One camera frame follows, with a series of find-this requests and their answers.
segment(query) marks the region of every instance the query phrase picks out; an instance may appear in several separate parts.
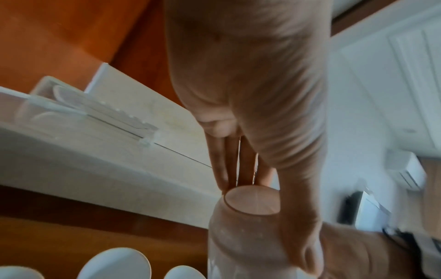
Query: jar opening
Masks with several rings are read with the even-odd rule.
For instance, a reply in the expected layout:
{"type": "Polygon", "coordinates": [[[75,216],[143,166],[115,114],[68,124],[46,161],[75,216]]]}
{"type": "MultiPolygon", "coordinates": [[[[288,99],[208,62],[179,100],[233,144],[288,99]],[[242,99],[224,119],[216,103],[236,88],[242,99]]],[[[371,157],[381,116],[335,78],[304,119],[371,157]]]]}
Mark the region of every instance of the jar opening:
{"type": "Polygon", "coordinates": [[[231,189],[224,196],[227,206],[235,211],[268,216],[280,212],[279,191],[266,186],[240,186],[231,189]]]}

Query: glass jar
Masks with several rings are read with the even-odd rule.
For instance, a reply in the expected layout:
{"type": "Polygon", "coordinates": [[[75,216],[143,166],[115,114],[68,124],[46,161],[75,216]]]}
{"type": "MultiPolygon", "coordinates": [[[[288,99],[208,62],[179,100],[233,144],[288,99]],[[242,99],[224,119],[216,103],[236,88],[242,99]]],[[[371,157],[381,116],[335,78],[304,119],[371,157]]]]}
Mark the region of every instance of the glass jar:
{"type": "Polygon", "coordinates": [[[208,279],[295,279],[278,230],[279,191],[240,186],[216,204],[209,224],[208,279]]]}

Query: white bowl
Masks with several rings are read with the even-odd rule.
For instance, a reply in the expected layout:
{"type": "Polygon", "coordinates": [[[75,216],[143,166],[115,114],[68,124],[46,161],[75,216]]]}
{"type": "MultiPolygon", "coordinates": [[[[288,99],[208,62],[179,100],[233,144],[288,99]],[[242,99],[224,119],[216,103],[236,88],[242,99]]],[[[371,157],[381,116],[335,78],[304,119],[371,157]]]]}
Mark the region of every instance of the white bowl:
{"type": "Polygon", "coordinates": [[[198,270],[180,265],[170,269],[165,275],[164,279],[206,279],[198,270]]]}
{"type": "Polygon", "coordinates": [[[25,267],[0,267],[0,279],[44,279],[40,272],[25,267]]]}
{"type": "Polygon", "coordinates": [[[132,248],[113,248],[99,253],[84,265],[77,279],[150,279],[148,259],[132,248]]]}

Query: finger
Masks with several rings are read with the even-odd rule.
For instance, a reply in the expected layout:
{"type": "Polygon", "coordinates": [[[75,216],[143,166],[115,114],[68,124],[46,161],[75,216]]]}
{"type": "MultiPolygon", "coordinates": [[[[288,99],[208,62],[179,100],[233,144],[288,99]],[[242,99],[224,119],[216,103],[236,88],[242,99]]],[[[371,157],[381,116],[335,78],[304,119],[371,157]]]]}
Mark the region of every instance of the finger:
{"type": "Polygon", "coordinates": [[[225,164],[228,173],[228,189],[234,188],[237,182],[237,156],[239,154],[239,137],[225,138],[225,164]]]}
{"type": "Polygon", "coordinates": [[[256,166],[256,152],[246,137],[241,137],[239,151],[239,178],[237,185],[253,185],[256,166]]]}
{"type": "Polygon", "coordinates": [[[270,186],[272,182],[272,177],[276,172],[275,168],[270,167],[262,157],[258,156],[257,159],[257,172],[256,178],[254,179],[255,185],[270,186]]]}
{"type": "Polygon", "coordinates": [[[222,192],[228,189],[228,173],[225,165],[225,138],[213,137],[205,133],[211,167],[215,175],[216,183],[222,192]]]}

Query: wall-mounted air conditioner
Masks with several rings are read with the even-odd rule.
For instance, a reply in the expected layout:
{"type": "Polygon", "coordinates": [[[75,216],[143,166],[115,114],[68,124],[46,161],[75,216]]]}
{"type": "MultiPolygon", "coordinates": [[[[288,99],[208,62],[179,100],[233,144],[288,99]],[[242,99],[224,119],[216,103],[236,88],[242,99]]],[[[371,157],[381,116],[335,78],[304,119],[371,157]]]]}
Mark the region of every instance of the wall-mounted air conditioner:
{"type": "Polygon", "coordinates": [[[386,157],[386,170],[399,186],[420,191],[426,182],[426,173],[417,156],[409,151],[391,150],[386,157]]]}

